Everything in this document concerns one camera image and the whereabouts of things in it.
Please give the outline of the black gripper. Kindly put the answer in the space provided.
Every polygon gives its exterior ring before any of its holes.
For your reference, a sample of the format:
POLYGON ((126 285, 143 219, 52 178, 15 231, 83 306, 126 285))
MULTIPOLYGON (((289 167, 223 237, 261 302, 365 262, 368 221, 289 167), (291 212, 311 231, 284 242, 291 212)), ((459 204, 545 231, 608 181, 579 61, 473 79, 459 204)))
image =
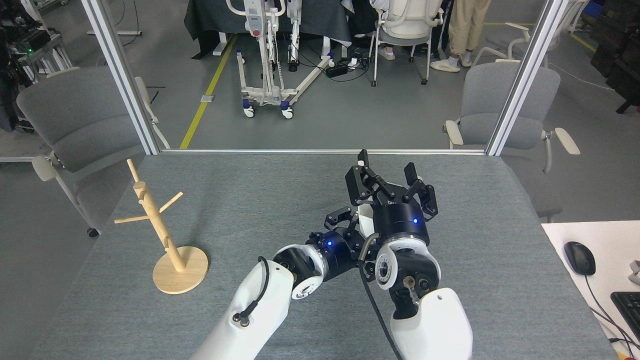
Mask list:
POLYGON ((325 233, 311 232, 306 241, 318 250, 323 260, 323 280, 329 281, 352 268, 357 268, 359 258, 359 275, 363 282, 370 283, 377 279, 375 255, 361 255, 365 245, 365 237, 355 230, 359 223, 358 208, 345 206, 326 215, 325 233), (346 228, 338 224, 348 222, 346 228))
MULTIPOLYGON (((418 176, 414 162, 409 162, 404 167, 404 174, 409 188, 401 196, 403 203, 372 206, 374 231, 379 233, 379 241, 382 244, 409 237, 429 244, 426 223, 439 213, 435 188, 425 184, 418 176), (416 194, 420 205, 409 203, 416 194)), ((363 204, 378 191, 382 191, 387 198, 396 197, 395 192, 387 186, 387 182, 371 169, 366 149, 359 152, 358 163, 347 171, 345 182, 350 204, 354 207, 363 204)))

